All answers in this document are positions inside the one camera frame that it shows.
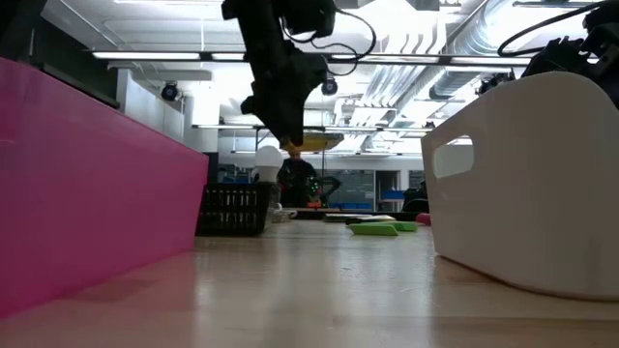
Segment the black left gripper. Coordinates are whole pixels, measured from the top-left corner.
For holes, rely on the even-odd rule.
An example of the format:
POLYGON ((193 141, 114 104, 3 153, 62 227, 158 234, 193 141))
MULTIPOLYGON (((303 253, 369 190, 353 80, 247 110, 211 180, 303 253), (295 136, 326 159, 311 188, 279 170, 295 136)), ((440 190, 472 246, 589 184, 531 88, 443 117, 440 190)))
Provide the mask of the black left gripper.
POLYGON ((304 106, 309 94, 326 78, 328 64, 318 53, 307 53, 291 41, 249 50, 252 94, 241 103, 243 114, 258 116, 278 140, 295 146, 304 142, 304 106))

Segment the yellow tube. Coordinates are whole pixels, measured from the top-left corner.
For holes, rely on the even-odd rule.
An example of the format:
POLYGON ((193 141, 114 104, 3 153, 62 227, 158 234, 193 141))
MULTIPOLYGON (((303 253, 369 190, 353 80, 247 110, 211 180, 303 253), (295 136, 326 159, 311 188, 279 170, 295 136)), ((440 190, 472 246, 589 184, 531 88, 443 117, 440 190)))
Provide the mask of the yellow tube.
POLYGON ((344 140, 341 133, 307 132, 303 136, 301 145, 294 145, 287 141, 281 143, 280 148, 287 152, 322 152, 333 149, 344 140))

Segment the black slotted plastic basket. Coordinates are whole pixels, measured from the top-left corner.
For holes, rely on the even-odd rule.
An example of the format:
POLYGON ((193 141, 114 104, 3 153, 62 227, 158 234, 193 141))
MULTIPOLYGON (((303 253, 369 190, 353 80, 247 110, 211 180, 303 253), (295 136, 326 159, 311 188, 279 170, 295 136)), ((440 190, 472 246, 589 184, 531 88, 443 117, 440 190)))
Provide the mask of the black slotted plastic basket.
POLYGON ((204 187, 195 236, 256 237, 272 224, 280 188, 272 183, 204 187))

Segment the white plastic bin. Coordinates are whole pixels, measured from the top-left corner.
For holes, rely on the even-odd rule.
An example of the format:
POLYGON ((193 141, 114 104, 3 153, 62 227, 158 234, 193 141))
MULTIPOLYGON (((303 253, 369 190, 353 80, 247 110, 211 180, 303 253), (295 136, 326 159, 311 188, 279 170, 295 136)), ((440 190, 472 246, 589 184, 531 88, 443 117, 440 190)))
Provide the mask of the white plastic bin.
POLYGON ((438 254, 520 289, 619 301, 619 108, 595 82, 501 84, 422 149, 438 254))

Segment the white light bulb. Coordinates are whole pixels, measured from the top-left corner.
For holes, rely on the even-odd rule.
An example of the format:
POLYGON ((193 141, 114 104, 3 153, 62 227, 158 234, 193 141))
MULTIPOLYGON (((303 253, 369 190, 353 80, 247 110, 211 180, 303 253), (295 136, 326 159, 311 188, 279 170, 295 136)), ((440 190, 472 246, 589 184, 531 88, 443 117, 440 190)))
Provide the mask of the white light bulb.
POLYGON ((275 146, 263 146, 255 154, 254 168, 259 182, 275 183, 283 165, 283 155, 275 146))

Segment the person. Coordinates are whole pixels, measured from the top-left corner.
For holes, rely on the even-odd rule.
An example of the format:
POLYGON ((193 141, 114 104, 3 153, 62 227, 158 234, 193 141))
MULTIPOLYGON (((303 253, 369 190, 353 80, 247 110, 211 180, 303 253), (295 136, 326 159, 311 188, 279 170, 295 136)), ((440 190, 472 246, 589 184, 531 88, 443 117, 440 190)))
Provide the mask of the person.
POLYGON ((280 203, 286 208, 306 208, 310 201, 308 179, 316 176, 314 167, 299 151, 289 151, 278 173, 280 203))

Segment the black office chair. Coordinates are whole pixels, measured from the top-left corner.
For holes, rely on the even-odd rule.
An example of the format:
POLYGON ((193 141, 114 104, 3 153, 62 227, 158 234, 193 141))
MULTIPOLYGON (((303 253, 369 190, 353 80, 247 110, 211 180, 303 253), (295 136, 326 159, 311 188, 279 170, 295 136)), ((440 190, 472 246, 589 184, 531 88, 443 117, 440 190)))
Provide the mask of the black office chair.
POLYGON ((426 181, 421 181, 417 188, 409 188, 404 194, 402 210, 406 213, 429 213, 426 181))

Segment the fluorescent ceiling light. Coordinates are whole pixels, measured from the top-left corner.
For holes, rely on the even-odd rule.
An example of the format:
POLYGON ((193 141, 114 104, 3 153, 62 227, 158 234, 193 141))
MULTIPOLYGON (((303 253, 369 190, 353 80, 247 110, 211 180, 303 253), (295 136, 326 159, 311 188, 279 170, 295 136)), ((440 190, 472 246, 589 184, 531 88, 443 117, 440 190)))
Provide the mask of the fluorescent ceiling light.
POLYGON ((140 51, 97 51, 93 56, 106 60, 199 60, 199 53, 192 52, 140 52, 140 51))

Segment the pink plastic tray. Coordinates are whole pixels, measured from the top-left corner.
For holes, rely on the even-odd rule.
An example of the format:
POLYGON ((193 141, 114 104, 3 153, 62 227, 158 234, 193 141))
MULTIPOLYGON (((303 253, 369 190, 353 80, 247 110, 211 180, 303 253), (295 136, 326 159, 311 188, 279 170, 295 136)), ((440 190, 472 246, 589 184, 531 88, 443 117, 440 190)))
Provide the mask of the pink plastic tray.
POLYGON ((0 318, 190 247, 207 158, 0 58, 0 318))

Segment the black metal table frame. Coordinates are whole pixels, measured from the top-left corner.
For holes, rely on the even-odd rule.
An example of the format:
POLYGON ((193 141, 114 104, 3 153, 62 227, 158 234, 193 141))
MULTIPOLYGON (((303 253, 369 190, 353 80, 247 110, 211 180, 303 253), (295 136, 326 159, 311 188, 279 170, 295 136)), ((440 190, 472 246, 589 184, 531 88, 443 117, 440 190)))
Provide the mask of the black metal table frame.
POLYGON ((296 208, 296 219, 321 220, 328 214, 362 215, 362 216, 390 216, 397 220, 415 221, 418 212, 374 212, 369 210, 342 211, 337 209, 296 208))

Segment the silver ventilation duct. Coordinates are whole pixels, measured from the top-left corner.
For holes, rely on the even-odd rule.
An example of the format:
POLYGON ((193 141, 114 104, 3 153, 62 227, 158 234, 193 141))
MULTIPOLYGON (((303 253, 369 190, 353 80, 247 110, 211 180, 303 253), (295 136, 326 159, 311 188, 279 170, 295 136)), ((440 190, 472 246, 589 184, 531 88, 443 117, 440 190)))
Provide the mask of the silver ventilation duct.
MULTIPOLYGON (((485 0, 481 8, 448 42, 449 55, 494 56, 498 46, 510 36, 533 23, 530 11, 515 7, 517 0, 485 0)), ((440 70, 440 77, 429 88, 433 100, 448 100, 480 73, 457 72, 451 67, 440 70)))

